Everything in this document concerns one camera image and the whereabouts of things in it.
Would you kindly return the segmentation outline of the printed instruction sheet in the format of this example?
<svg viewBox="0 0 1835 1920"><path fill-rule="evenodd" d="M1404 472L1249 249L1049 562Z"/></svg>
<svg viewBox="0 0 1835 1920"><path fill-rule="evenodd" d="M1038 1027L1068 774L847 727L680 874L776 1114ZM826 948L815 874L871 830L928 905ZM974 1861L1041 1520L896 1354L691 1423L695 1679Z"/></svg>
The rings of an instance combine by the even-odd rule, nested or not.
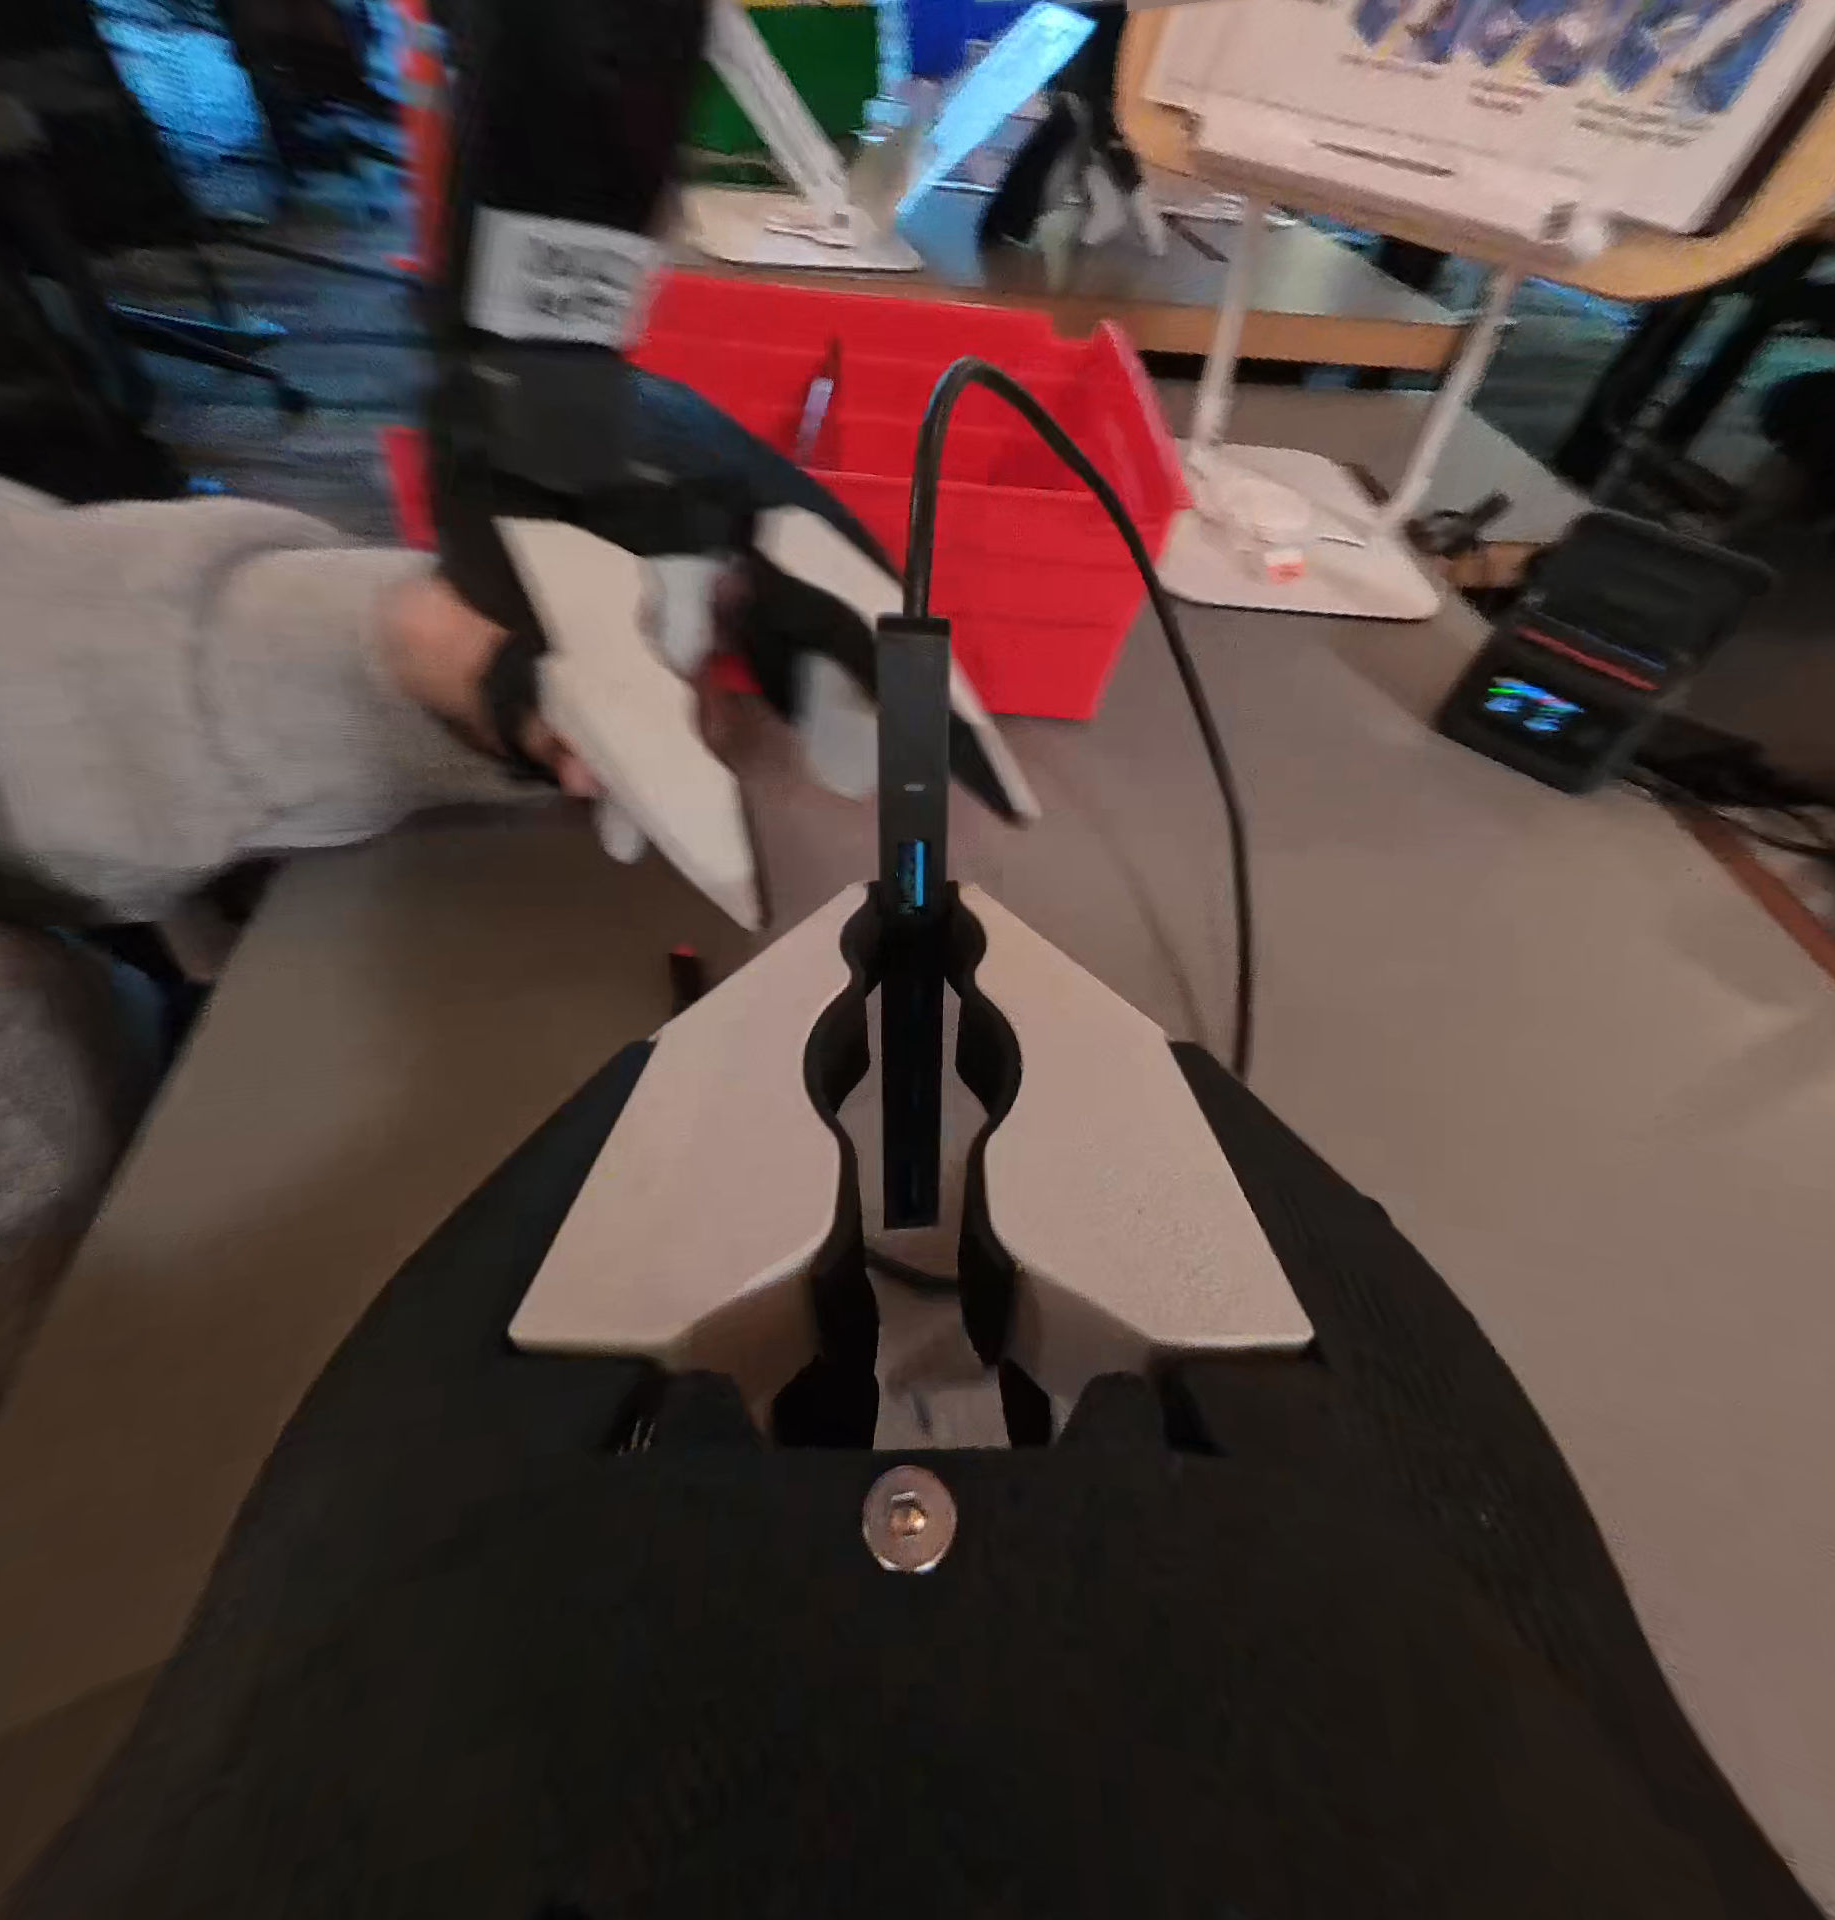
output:
<svg viewBox="0 0 1835 1920"><path fill-rule="evenodd" d="M1566 245L1704 228L1835 58L1835 3L1249 3L1165 13L1194 147Z"/></svg>

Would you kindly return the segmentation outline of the black power station with display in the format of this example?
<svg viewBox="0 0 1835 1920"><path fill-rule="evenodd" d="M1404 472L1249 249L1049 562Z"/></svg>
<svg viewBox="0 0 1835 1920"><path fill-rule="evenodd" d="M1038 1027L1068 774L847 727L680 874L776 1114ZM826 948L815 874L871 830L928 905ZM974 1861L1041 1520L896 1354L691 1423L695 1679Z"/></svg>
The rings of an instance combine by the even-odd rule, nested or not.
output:
<svg viewBox="0 0 1835 1920"><path fill-rule="evenodd" d="M1596 792L1773 583L1754 555L1589 509L1532 556L1433 729L1563 794Z"/></svg>

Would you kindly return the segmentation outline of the large red plastic bin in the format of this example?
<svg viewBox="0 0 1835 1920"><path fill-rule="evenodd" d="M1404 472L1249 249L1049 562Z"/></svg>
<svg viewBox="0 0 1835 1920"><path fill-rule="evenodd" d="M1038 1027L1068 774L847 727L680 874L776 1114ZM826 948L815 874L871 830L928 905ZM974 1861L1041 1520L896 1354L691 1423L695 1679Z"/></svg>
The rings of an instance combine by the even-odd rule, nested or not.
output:
<svg viewBox="0 0 1835 1920"><path fill-rule="evenodd" d="M925 413L966 358L1025 389L1097 469L1144 555L1161 552L1183 504L1181 465L1113 323L1065 341L1018 309L662 270L631 356L792 460L800 397L827 338L843 338L843 380L818 465L803 469L864 522L864 551L901 581ZM424 546L440 552L424 425L404 444L418 454L410 496L424 509ZM985 706L1089 720L1144 607L1144 577L1084 477L977 384L954 400L944 432L928 552L928 610L948 622Z"/></svg>

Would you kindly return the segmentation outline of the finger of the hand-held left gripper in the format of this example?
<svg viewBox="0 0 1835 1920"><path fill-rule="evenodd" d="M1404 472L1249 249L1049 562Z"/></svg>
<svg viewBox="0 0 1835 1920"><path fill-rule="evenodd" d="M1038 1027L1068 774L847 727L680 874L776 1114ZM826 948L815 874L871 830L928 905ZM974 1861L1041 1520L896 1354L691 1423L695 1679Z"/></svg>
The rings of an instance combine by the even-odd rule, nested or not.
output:
<svg viewBox="0 0 1835 1920"><path fill-rule="evenodd" d="M902 581L803 507L762 511L739 581L738 653L808 775L843 800L874 798L876 625L904 610Z"/></svg>
<svg viewBox="0 0 1835 1920"><path fill-rule="evenodd" d="M656 849L733 924L762 930L750 813L701 727L711 566L647 560L556 519L495 526L545 638L541 720L603 788L606 851L629 861Z"/></svg>

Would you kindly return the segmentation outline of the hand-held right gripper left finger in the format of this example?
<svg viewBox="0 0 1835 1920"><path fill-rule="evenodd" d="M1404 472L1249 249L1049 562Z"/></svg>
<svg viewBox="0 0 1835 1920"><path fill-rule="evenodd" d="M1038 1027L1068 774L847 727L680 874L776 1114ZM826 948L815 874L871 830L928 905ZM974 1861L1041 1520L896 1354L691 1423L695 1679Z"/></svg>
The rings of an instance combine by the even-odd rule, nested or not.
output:
<svg viewBox="0 0 1835 1920"><path fill-rule="evenodd" d="M652 1040L508 1325L526 1353L811 1361L862 1274L843 1106L869 1070L851 882Z"/></svg>

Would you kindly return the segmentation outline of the white sheet stand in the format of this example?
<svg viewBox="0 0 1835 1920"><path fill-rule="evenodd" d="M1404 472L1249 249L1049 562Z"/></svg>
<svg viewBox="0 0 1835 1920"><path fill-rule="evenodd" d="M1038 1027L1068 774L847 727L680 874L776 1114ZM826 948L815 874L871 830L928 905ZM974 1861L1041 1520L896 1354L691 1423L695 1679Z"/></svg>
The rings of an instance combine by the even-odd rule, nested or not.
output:
<svg viewBox="0 0 1835 1920"><path fill-rule="evenodd" d="M1283 108L1223 101L1188 110L1191 172L1240 194L1238 238L1217 321L1181 445L1188 507L1160 575L1176 599L1289 615L1425 620L1441 584L1409 540L1409 522L1487 370L1515 289L1536 273L1563 283L1611 239L1608 213L1542 163L1428 156L1409 134L1373 133ZM1267 209L1310 209L1345 224L1458 252L1487 267L1478 316L1438 382L1395 489L1376 501L1335 459L1238 444L1229 419L1253 311ZM1230 543L1234 516L1310 516L1306 579L1262 584Z"/></svg>

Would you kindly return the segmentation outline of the wooden board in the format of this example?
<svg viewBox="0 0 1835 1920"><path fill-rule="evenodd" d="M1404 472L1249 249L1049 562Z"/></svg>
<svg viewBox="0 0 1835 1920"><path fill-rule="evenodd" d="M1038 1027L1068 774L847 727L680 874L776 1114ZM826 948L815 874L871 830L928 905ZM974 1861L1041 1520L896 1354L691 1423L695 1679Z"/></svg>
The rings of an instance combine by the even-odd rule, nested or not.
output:
<svg viewBox="0 0 1835 1920"><path fill-rule="evenodd" d="M1227 180L1191 172L1190 123L1144 98L1165 13L1191 5L1133 5L1121 43L1116 101L1133 146L1158 169L1232 191ZM1666 299L1728 281L1801 238L1835 206L1835 58L1769 130L1767 144L1698 231L1611 228L1605 249L1563 283L1553 270L1536 276L1608 299Z"/></svg>

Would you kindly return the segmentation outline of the white tablet stand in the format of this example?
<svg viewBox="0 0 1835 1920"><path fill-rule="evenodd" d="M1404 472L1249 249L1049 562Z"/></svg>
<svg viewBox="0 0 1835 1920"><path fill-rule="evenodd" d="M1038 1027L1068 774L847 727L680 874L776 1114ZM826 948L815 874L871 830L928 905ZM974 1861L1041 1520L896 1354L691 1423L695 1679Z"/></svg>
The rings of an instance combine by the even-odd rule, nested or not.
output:
<svg viewBox="0 0 1835 1920"><path fill-rule="evenodd" d="M881 133L843 158L746 6L713 3L705 58L784 184L688 187L683 224L696 252L748 270L904 276L925 267L899 229L922 146L909 108L890 104Z"/></svg>

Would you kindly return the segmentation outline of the blue tablet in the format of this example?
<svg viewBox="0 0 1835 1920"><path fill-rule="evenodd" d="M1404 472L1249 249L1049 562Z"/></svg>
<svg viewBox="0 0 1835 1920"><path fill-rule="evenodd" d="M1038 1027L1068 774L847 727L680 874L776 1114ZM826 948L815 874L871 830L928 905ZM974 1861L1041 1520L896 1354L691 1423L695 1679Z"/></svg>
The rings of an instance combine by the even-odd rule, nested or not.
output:
<svg viewBox="0 0 1835 1920"><path fill-rule="evenodd" d="M1100 178L1100 123L1068 68L1097 19L1031 5L914 120L891 238L946 299L1052 303L1074 288Z"/></svg>

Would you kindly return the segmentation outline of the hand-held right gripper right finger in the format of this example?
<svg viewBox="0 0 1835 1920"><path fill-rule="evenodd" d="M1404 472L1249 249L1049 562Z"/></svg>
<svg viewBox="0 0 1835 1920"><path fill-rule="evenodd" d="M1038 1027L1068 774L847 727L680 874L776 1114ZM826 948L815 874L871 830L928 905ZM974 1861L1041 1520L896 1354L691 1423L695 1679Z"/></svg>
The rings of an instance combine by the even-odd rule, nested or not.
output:
<svg viewBox="0 0 1835 1920"><path fill-rule="evenodd" d="M977 885L972 987L1021 1078L981 1148L981 1212L1015 1269L1015 1361L1299 1354L1313 1319L1138 1006Z"/></svg>

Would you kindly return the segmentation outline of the person's left hand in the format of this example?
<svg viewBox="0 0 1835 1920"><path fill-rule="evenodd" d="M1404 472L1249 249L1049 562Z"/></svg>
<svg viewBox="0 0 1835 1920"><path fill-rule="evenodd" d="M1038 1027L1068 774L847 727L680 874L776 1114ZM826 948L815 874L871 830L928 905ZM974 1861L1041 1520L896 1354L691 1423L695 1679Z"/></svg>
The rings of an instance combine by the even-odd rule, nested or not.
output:
<svg viewBox="0 0 1835 1920"><path fill-rule="evenodd" d="M381 657L417 706L506 774L594 804L603 785L543 717L541 651L477 610L440 570L384 599Z"/></svg>

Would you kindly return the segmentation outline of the person's left forearm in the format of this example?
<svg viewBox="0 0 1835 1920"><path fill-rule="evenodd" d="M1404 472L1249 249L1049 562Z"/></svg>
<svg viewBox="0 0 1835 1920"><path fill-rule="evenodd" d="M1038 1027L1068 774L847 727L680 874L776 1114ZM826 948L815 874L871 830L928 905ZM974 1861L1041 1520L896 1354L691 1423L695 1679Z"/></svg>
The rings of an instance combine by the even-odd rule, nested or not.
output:
<svg viewBox="0 0 1835 1920"><path fill-rule="evenodd" d="M0 477L0 924L148 924L248 858L506 800L388 673L428 583L294 509Z"/></svg>

